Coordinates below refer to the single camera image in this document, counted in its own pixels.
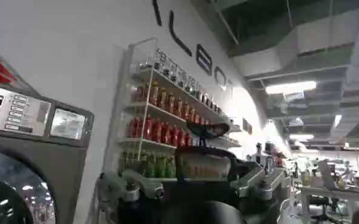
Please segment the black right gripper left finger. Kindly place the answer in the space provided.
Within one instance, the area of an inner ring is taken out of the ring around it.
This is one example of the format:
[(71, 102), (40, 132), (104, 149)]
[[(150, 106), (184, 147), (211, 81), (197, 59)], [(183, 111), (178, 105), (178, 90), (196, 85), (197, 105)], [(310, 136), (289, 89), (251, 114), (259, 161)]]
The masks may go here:
[(161, 182), (151, 181), (138, 172), (126, 169), (120, 174), (104, 172), (99, 176), (97, 183), (98, 199), (104, 202), (137, 201), (141, 194), (149, 199), (164, 197), (164, 188)]

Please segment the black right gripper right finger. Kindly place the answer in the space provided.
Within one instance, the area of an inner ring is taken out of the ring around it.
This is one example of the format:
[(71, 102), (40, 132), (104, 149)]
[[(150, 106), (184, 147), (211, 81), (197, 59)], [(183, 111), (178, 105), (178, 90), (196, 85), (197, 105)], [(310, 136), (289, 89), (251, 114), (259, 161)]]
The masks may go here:
[(256, 168), (245, 176), (232, 181), (230, 186), (240, 198), (255, 197), (261, 200), (270, 200), (278, 187), (285, 187), (285, 171), (275, 168), (271, 174), (266, 175), (265, 170)]

